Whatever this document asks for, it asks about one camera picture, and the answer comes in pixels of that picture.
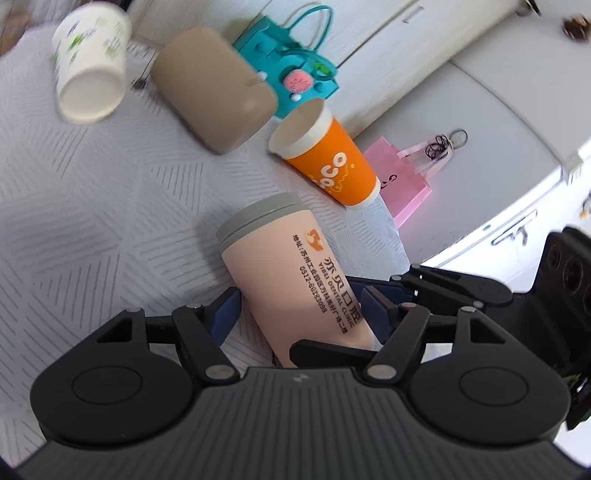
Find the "pink tumbler grey lid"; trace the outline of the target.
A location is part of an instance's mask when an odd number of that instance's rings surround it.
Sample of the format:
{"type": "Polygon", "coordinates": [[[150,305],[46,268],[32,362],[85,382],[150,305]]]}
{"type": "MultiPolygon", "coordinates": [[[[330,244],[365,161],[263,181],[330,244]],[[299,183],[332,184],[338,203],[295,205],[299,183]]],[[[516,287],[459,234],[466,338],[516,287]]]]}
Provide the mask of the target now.
{"type": "Polygon", "coordinates": [[[314,214],[276,194],[226,220],[216,236],[235,286],[281,366],[301,339],[356,349],[376,337],[314,214]]]}

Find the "orange paper cup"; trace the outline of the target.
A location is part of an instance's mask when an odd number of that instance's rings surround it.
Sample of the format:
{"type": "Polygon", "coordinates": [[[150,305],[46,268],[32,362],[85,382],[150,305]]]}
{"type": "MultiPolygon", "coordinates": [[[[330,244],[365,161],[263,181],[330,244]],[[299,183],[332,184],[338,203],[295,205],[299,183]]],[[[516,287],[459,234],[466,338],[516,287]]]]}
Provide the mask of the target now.
{"type": "Polygon", "coordinates": [[[298,106],[277,126],[269,150],[346,208],[363,208],[380,194],[377,174],[325,100],[298,106]]]}

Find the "white paper cup green print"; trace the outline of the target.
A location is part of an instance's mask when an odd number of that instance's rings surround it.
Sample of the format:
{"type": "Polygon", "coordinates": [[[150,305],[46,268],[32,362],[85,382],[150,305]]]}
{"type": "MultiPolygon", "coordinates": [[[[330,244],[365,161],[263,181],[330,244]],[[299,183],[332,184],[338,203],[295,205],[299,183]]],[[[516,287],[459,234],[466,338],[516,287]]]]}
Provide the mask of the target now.
{"type": "Polygon", "coordinates": [[[74,125],[97,123],[126,92],[131,20],[110,2],[89,2],[69,13],[52,37],[57,108],[74,125]]]}

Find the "pink paper gift bag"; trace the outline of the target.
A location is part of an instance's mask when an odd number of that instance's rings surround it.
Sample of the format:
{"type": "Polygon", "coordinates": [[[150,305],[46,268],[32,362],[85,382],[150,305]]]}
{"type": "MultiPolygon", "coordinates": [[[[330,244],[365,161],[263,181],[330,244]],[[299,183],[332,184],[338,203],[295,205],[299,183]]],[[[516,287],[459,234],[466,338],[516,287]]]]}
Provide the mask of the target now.
{"type": "Polygon", "coordinates": [[[363,151],[377,173],[381,182],[381,198],[397,227],[401,227],[431,194],[429,180],[442,170],[454,154],[443,160],[432,161],[425,154],[425,147],[430,140],[399,150],[381,137],[363,151]]]}

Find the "white patterned tablecloth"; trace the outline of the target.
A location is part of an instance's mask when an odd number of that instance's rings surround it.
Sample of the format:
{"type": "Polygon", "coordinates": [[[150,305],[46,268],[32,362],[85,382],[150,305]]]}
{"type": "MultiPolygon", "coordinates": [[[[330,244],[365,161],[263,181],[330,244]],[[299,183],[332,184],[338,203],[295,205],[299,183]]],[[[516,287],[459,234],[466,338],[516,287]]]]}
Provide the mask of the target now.
{"type": "Polygon", "coordinates": [[[188,132],[152,89],[86,127],[56,109],[53,26],[1,60],[1,455],[43,443],[29,390],[54,360],[128,307],[166,315],[231,283],[216,230],[291,191],[346,274],[386,279],[409,260],[387,209],[346,209],[267,151],[274,124],[225,155],[188,132]]]}

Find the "beige brown mug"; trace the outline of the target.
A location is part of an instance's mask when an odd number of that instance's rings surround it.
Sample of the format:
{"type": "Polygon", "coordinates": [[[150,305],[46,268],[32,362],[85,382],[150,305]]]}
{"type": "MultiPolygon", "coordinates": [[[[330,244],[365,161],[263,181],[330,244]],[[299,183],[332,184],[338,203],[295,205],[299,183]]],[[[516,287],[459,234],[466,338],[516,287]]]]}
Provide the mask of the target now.
{"type": "Polygon", "coordinates": [[[209,27],[174,37],[160,50],[150,80],[201,144],[228,153],[276,113],[276,93],[209,27]]]}

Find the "teal felt handbag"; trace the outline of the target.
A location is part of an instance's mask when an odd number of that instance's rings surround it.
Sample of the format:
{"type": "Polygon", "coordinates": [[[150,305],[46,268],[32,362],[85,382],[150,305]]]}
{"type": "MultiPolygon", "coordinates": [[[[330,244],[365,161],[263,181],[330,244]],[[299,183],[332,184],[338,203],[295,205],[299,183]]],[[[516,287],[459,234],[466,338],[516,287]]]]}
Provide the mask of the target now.
{"type": "Polygon", "coordinates": [[[329,5],[311,7],[286,27],[263,16],[245,30],[233,48],[268,83],[276,93],[274,116],[283,119],[304,102],[328,99],[339,89],[338,68],[318,53],[332,26],[334,11],[329,5]],[[314,46],[304,46],[294,39],[294,30],[308,16],[325,11],[325,28],[314,46]]]}

